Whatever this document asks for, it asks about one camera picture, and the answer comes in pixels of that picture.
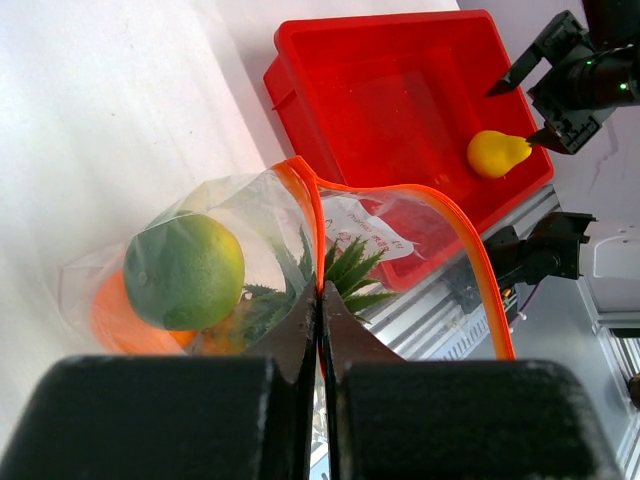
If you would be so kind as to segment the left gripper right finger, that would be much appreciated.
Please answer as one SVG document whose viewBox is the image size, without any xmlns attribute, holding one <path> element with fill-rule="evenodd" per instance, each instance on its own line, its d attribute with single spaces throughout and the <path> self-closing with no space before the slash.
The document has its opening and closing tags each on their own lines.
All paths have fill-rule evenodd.
<svg viewBox="0 0 640 480">
<path fill-rule="evenodd" d="M 546 360 L 402 359 L 322 295 L 335 479 L 619 479 L 589 395 Z"/>
</svg>

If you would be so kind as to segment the red plastic tray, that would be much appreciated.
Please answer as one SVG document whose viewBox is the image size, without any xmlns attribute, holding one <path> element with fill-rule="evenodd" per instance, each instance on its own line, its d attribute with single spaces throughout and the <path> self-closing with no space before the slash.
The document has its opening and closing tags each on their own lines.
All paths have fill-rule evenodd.
<svg viewBox="0 0 640 480">
<path fill-rule="evenodd" d="M 490 96 L 509 59 L 483 10 L 290 20 L 264 82 L 293 150 L 350 187 L 419 184 L 485 232 L 553 177 L 535 149 L 504 177 L 479 177 L 466 149 L 483 130 L 526 137 L 520 91 Z"/>
</svg>

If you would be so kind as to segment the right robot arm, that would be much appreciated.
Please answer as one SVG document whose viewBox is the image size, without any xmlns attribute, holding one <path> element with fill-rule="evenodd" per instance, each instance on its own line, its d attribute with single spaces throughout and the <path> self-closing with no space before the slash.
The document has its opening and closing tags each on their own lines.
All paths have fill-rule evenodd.
<svg viewBox="0 0 640 480">
<path fill-rule="evenodd" d="M 490 1 L 513 61 L 493 96 L 516 88 L 538 122 L 566 210 L 598 218 L 585 277 L 602 323 L 639 325 L 639 4 Z"/>
</svg>

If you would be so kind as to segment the clear zip top bag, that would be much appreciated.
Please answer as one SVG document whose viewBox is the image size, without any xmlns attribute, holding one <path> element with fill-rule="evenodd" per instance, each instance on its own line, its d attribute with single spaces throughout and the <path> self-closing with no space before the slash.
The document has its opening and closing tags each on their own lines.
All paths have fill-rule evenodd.
<svg viewBox="0 0 640 480">
<path fill-rule="evenodd" d="M 487 251 L 454 201 L 417 184 L 339 185 L 321 179 L 299 157 L 259 174 L 206 181 L 136 233 L 63 267 L 57 301 L 71 327 L 111 352 L 90 327 L 94 297 L 114 272 L 123 272 L 124 255 L 133 237 L 181 211 L 206 214 L 231 231 L 244 254 L 244 286 L 260 284 L 282 290 L 290 279 L 304 287 L 302 293 L 309 285 L 322 291 L 332 283 L 324 274 L 324 256 L 330 246 L 344 248 L 360 236 L 367 240 L 368 253 L 384 251 L 372 277 L 381 282 L 383 290 L 396 293 L 390 301 L 461 256 L 470 267 L 464 278 L 482 302 L 495 357 L 511 360 L 515 356 Z"/>
</svg>

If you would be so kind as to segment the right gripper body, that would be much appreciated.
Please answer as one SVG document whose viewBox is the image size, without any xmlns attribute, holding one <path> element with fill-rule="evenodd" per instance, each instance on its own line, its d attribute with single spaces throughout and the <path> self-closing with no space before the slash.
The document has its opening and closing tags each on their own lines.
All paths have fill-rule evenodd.
<svg viewBox="0 0 640 480">
<path fill-rule="evenodd" d="M 565 10 L 555 15 L 531 44 L 546 51 L 550 69 L 529 89 L 544 126 L 557 131 L 568 152 L 575 154 L 601 129 L 612 110 L 597 109 L 587 99 L 595 67 L 603 56 L 591 44 L 587 30 Z"/>
</svg>

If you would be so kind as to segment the aluminium mounting rail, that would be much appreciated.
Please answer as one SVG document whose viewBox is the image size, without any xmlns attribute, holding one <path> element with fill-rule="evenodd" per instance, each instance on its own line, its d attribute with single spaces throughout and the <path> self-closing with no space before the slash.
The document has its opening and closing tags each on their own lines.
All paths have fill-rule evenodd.
<svg viewBox="0 0 640 480">
<path fill-rule="evenodd" d="M 456 256 L 394 299 L 366 311 L 368 329 L 395 353 L 421 360 L 435 342 L 467 316 L 484 313 Z M 639 476 L 639 412 L 629 380 L 639 372 L 639 314 L 597 301 L 585 277 L 548 277 L 539 287 L 517 287 L 505 307 L 517 317 L 512 339 L 519 358 L 568 367 L 586 387 L 624 476 Z M 488 334 L 464 359 L 494 356 Z"/>
</svg>

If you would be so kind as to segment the toy pineapple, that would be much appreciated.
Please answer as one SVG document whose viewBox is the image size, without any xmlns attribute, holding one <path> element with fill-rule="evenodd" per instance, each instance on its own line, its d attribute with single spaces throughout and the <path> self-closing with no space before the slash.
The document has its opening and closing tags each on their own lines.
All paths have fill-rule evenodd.
<svg viewBox="0 0 640 480">
<path fill-rule="evenodd" d="M 325 278 L 337 288 L 349 313 L 357 321 L 369 321 L 362 313 L 393 298 L 381 282 L 372 277 L 384 251 L 366 251 L 367 240 L 358 236 L 346 247 L 332 244 L 324 256 Z M 282 290 L 260 284 L 246 284 L 232 312 L 214 326 L 201 330 L 185 349 L 197 355 L 235 355 L 255 344 L 279 324 L 297 303 L 303 286 L 290 279 Z"/>
</svg>

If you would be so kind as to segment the yellow toy lemon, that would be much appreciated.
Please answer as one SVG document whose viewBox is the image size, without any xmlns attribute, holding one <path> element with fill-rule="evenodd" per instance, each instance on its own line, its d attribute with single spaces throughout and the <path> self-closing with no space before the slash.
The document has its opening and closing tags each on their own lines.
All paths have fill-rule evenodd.
<svg viewBox="0 0 640 480">
<path fill-rule="evenodd" d="M 467 161 L 480 177 L 497 179 L 524 162 L 531 153 L 532 146 L 524 137 L 483 130 L 469 142 Z"/>
</svg>

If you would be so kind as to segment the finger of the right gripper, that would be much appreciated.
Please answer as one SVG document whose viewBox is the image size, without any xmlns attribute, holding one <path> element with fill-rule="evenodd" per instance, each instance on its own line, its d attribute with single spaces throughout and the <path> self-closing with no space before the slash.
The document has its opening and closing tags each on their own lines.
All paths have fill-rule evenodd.
<svg viewBox="0 0 640 480">
<path fill-rule="evenodd" d="M 546 51 L 541 45 L 531 44 L 506 73 L 494 83 L 486 96 L 495 97 L 514 91 L 545 57 Z"/>
<path fill-rule="evenodd" d="M 567 153 L 568 150 L 563 143 L 562 136 L 555 130 L 549 128 L 543 128 L 529 137 L 526 141 L 531 146 L 540 146 L 547 150 L 554 151 L 556 153 Z"/>
</svg>

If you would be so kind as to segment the toy orange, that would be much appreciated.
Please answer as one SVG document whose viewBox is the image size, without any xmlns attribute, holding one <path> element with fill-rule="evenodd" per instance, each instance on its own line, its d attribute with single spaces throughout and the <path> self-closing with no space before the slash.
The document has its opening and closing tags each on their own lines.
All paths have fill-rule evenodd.
<svg viewBox="0 0 640 480">
<path fill-rule="evenodd" d="M 126 354 L 176 354 L 184 351 L 196 331 L 167 331 L 148 325 L 132 310 L 121 270 L 98 289 L 91 309 L 90 327 L 107 350 Z"/>
</svg>

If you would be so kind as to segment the green toy lime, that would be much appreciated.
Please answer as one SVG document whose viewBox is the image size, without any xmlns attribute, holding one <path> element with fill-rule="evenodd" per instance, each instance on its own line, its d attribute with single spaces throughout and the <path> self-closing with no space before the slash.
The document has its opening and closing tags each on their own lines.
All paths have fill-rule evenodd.
<svg viewBox="0 0 640 480">
<path fill-rule="evenodd" d="M 123 277 L 129 303 L 144 322 L 170 331 L 201 330 L 234 310 L 245 259 L 227 227 L 206 214 L 181 211 L 132 238 Z"/>
</svg>

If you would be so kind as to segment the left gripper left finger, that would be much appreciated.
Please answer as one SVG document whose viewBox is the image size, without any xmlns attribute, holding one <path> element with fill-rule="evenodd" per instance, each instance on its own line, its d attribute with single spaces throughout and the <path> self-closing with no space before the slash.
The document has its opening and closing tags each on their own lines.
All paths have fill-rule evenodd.
<svg viewBox="0 0 640 480">
<path fill-rule="evenodd" d="M 316 288 L 232 356 L 72 356 L 37 384 L 5 479 L 305 479 Z"/>
</svg>

